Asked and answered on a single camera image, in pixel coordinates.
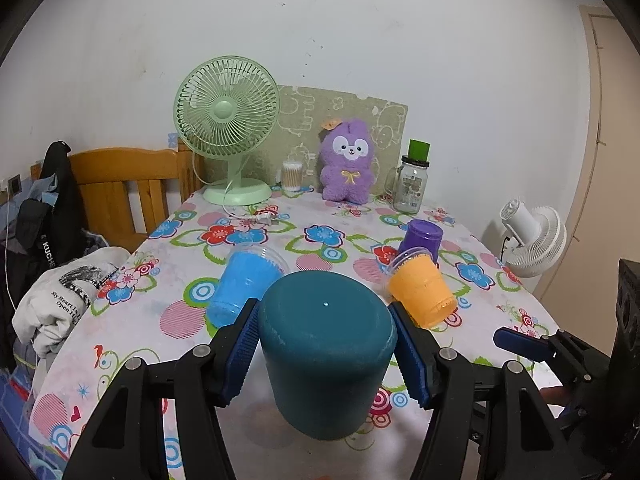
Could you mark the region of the operator's hand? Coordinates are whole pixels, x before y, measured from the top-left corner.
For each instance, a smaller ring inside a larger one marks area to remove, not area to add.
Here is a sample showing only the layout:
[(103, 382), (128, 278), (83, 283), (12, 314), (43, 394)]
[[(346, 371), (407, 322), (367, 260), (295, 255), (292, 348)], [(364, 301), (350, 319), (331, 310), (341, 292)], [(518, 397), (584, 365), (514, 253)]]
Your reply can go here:
[(547, 404), (565, 406), (570, 403), (570, 392), (562, 386), (541, 388), (540, 394)]

